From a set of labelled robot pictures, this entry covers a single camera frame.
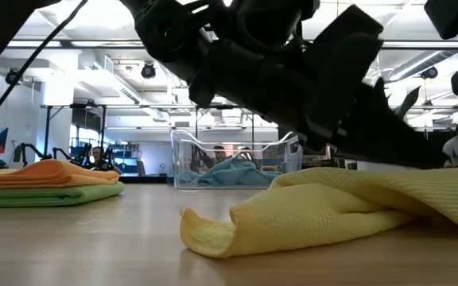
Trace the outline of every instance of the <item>transparent container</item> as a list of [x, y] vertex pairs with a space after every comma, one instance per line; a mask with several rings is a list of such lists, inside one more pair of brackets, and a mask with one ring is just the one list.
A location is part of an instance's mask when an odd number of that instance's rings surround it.
[[202, 142], [178, 129], [171, 140], [178, 189], [261, 189], [277, 176], [301, 170], [303, 149], [292, 133], [271, 143]]

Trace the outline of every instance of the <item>folded towel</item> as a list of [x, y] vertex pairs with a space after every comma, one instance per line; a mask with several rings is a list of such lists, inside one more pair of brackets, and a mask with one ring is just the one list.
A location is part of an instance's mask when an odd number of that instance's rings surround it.
[[344, 242], [432, 215], [458, 224], [458, 168], [311, 168], [280, 176], [268, 190], [233, 206], [232, 223], [183, 211], [180, 235], [198, 254], [230, 257]]
[[43, 160], [19, 170], [0, 170], [0, 189], [115, 184], [116, 172], [90, 171], [68, 162]]
[[123, 191], [123, 183], [84, 187], [0, 189], [0, 207], [65, 207], [105, 199]]
[[199, 184], [201, 186], [248, 186], [268, 187], [279, 172], [264, 172], [256, 169], [254, 163], [243, 157], [232, 157], [198, 175], [192, 171], [177, 174], [181, 183]]

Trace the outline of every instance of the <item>wooden table surface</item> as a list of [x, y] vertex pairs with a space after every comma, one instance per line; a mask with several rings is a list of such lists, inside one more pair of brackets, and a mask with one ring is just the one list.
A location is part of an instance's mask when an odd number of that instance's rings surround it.
[[78, 207], [0, 209], [0, 285], [458, 286], [458, 227], [445, 223], [227, 260], [185, 249], [182, 207], [227, 219], [229, 206], [255, 192], [127, 185]]

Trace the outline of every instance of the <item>black cable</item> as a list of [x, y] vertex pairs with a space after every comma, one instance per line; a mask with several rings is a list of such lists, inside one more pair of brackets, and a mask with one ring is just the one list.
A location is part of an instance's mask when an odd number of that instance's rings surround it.
[[21, 77], [24, 75], [24, 72], [28, 67], [31, 65], [31, 63], [37, 58], [37, 56], [40, 54], [41, 50], [47, 46], [47, 44], [66, 26], [72, 19], [77, 15], [79, 10], [86, 5], [87, 0], [82, 0], [79, 5], [72, 11], [72, 13], [64, 19], [64, 21], [61, 22], [46, 38], [45, 40], [38, 46], [38, 48], [33, 52], [33, 54], [27, 59], [27, 61], [24, 63], [22, 68], [19, 70], [19, 72], [16, 74], [14, 81], [8, 86], [6, 89], [5, 93], [1, 96], [0, 98], [0, 107], [1, 105], [5, 102], [5, 100], [8, 98], [8, 95], [10, 95], [10, 92], [14, 89], [15, 86], [17, 86], [17, 83], [21, 79]]

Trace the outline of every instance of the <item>yellow towel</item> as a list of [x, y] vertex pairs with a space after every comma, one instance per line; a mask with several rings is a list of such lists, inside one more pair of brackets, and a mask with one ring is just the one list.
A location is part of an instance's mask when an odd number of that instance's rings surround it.
[[19, 170], [0, 170], [0, 189], [78, 187], [116, 184], [116, 172], [89, 171], [58, 160], [43, 160]]
[[180, 235], [192, 251], [222, 258], [344, 242], [439, 214], [458, 224], [458, 168], [312, 168], [280, 176], [268, 190], [233, 206], [231, 222], [184, 210]]

